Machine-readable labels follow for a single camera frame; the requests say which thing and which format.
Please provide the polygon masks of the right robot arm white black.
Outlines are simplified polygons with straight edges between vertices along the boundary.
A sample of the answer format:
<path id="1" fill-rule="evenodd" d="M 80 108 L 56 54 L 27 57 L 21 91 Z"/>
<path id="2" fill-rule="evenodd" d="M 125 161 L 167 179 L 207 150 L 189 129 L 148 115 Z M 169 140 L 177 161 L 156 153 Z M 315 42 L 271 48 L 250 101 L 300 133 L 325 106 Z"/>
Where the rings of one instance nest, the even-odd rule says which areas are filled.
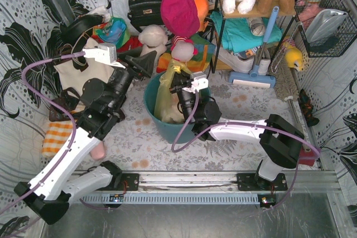
<path id="1" fill-rule="evenodd" d="M 267 156 L 255 174 L 237 177 L 238 188 L 285 191 L 282 171 L 297 167 L 304 139 L 302 132 L 277 114 L 251 122 L 225 119 L 216 100 L 201 94 L 207 88 L 208 80 L 202 72 L 174 74 L 169 90 L 177 94 L 178 107 L 185 118 L 184 127 L 191 125 L 195 137 L 202 141 L 258 142 Z"/>

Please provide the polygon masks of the blue floor mop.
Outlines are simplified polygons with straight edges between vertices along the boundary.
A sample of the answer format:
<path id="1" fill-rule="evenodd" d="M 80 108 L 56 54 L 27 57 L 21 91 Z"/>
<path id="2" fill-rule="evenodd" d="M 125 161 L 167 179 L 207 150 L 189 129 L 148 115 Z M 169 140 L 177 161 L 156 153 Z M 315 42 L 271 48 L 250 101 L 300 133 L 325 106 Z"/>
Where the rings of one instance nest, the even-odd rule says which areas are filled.
<path id="1" fill-rule="evenodd" d="M 274 24 L 276 22 L 277 16 L 279 12 L 279 7 L 274 6 L 272 9 L 272 13 L 269 17 L 268 24 L 266 26 L 266 31 L 263 37 L 263 43 L 258 51 L 252 69 L 247 74 L 242 72 L 235 72 L 232 71 L 230 73 L 228 81 L 232 84 L 244 85 L 244 86 L 253 86 L 253 87 L 260 87 L 260 88 L 273 88 L 276 84 L 276 79 L 274 76 L 269 75 L 260 75 L 259 74 L 259 67 L 260 62 L 262 60 L 262 56 L 264 50 L 266 48 L 266 44 L 269 41 L 269 37 L 272 33 Z"/>

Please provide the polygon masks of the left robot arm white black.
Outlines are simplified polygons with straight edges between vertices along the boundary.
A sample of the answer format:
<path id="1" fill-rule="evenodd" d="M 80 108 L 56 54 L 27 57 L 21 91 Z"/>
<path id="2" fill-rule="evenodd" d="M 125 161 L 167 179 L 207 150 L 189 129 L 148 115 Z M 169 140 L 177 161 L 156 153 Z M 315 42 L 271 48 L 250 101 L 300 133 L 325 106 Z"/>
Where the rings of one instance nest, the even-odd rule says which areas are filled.
<path id="1" fill-rule="evenodd" d="M 73 130 L 36 177 L 29 182 L 19 182 L 14 188 L 20 200 L 47 224 L 58 222 L 74 202 L 93 191 L 126 189 L 122 170 L 110 161 L 101 163 L 77 179 L 69 178 L 84 157 L 103 141 L 117 123 L 124 120 L 121 107 L 132 80 L 151 77 L 156 55 L 156 51 L 144 55 L 136 51 L 118 54 L 116 49 L 102 44 L 58 57 L 60 60 L 80 56 L 103 60 L 114 66 L 114 72 L 108 82 L 97 78 L 85 82 L 80 98 L 85 109 L 78 119 L 74 119 L 65 108 L 53 105 L 70 118 Z"/>

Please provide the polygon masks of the yellow trash bag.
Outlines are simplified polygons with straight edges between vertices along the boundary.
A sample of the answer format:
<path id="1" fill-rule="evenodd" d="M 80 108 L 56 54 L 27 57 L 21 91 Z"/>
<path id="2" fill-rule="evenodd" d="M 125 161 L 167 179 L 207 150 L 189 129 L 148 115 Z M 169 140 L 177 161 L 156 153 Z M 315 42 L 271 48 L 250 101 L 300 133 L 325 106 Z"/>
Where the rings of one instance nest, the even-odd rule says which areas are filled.
<path id="1" fill-rule="evenodd" d="M 157 91 L 156 104 L 154 110 L 154 116 L 161 120 L 160 112 L 165 103 L 173 98 L 178 98 L 177 94 L 170 93 L 170 86 L 172 83 L 173 75 L 175 73 L 188 73 L 191 74 L 192 71 L 186 66 L 186 64 L 179 62 L 177 60 L 171 59 L 166 72 L 160 77 L 160 85 Z"/>

